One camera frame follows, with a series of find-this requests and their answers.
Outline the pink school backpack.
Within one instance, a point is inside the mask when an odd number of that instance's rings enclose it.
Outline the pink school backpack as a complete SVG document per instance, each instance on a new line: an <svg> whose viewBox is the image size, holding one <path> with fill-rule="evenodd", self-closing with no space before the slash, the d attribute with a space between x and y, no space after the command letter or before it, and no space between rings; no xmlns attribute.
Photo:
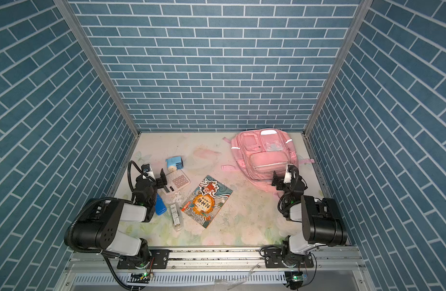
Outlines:
<svg viewBox="0 0 446 291"><path fill-rule="evenodd" d="M312 164L312 159L300 160L287 132L278 129L249 130L233 139L224 138L242 173L254 183L268 182L273 174L281 175L288 165Z"/></svg>

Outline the colourful illustrated children's book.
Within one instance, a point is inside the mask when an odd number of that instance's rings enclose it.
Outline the colourful illustrated children's book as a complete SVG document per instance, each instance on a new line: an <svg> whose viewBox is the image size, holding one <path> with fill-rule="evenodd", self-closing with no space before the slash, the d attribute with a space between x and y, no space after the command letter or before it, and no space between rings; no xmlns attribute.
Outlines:
<svg viewBox="0 0 446 291"><path fill-rule="evenodd" d="M207 175L183 202L181 211L207 229L232 193L232 189Z"/></svg>

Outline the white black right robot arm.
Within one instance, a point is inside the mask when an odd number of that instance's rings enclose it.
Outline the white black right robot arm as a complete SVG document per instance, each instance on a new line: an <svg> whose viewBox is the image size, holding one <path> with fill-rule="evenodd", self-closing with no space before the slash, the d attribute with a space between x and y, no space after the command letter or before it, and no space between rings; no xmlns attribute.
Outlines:
<svg viewBox="0 0 446 291"><path fill-rule="evenodd" d="M287 221L301 223L302 232L287 236L279 246L260 248L267 268L311 268L315 249L346 245L347 230L336 201L306 195L307 184L297 167L289 165L284 177L274 172L271 185L283 191L278 212Z"/></svg>

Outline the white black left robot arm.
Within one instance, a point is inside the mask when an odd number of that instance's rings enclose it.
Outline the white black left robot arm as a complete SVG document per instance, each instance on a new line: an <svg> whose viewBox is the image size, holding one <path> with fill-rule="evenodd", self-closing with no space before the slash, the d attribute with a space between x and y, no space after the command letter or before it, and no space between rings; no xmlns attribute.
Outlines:
<svg viewBox="0 0 446 291"><path fill-rule="evenodd" d="M78 253L96 253L117 258L118 269L165 269L170 251L149 249L147 240L119 230L121 222L149 223L156 213L158 189L167 185L162 170L155 178L148 164L132 188L133 200L91 199L81 209L64 235L64 243Z"/></svg>

